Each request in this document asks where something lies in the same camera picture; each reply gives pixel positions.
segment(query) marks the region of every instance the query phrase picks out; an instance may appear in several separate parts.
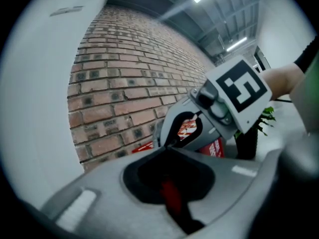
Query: green plant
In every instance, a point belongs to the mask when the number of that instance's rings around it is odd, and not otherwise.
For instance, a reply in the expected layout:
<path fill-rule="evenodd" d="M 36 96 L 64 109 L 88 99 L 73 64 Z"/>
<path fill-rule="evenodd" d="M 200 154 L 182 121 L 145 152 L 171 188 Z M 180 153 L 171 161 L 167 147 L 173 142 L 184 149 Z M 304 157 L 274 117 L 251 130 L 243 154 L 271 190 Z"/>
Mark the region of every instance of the green plant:
<path fill-rule="evenodd" d="M 252 128 L 256 128 L 257 130 L 261 131 L 264 135 L 267 136 L 267 134 L 265 132 L 263 132 L 263 128 L 260 126 L 260 124 L 263 123 L 263 124 L 266 124 L 268 126 L 274 127 L 273 125 L 269 125 L 268 122 L 267 122 L 269 120 L 276 121 L 275 117 L 273 116 L 273 113 L 274 113 L 274 108 L 272 108 L 271 106 L 265 108 L 263 113 L 259 116 L 257 121 L 252 126 Z M 238 130 L 235 133 L 235 139 L 237 139 L 237 137 L 240 136 L 241 133 L 242 132 Z"/>

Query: black pot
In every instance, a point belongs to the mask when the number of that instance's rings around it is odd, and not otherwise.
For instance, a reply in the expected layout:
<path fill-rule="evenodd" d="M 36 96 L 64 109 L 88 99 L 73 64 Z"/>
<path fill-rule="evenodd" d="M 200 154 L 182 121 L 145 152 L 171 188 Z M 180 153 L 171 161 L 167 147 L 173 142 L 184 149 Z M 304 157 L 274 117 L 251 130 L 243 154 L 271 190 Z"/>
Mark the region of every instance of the black pot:
<path fill-rule="evenodd" d="M 245 134 L 240 134 L 236 139 L 237 159 L 253 159 L 256 156 L 258 130 L 252 127 Z"/>

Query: potted plant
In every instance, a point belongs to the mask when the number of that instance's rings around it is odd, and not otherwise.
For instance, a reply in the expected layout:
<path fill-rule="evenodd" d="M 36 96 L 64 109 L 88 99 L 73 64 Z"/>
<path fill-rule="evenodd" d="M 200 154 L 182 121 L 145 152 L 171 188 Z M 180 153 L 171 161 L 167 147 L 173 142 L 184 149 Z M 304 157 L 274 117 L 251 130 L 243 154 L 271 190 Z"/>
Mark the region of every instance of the potted plant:
<path fill-rule="evenodd" d="M 254 125 L 248 130 L 247 133 L 243 134 L 240 131 L 235 133 L 235 140 L 237 145 L 237 159 L 253 159 L 256 156 L 257 150 L 257 140 L 258 140 L 258 131 L 261 131 L 264 135 L 263 128 L 260 126 L 262 123 L 269 125 L 267 121 L 275 120 L 273 116 L 274 108 L 267 107 L 264 109 L 263 113 L 254 123 Z"/>

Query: black sleeve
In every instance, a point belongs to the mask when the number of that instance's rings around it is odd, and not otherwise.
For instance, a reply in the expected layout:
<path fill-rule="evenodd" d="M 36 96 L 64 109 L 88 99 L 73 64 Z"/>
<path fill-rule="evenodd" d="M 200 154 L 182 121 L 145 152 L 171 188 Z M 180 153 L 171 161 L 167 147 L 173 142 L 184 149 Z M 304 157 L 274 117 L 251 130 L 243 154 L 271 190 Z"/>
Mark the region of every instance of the black sleeve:
<path fill-rule="evenodd" d="M 318 36 L 305 48 L 295 64 L 305 73 L 319 50 Z"/>

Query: forearm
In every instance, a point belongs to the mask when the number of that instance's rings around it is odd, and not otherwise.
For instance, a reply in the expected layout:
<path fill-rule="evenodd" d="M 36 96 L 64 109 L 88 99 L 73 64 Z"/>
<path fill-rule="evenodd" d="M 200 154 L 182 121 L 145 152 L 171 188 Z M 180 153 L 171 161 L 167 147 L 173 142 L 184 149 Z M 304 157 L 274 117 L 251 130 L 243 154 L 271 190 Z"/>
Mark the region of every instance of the forearm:
<path fill-rule="evenodd" d="M 272 100 L 289 94 L 299 81 L 304 79 L 304 73 L 295 64 L 281 68 L 266 70 L 260 73 L 272 91 Z"/>

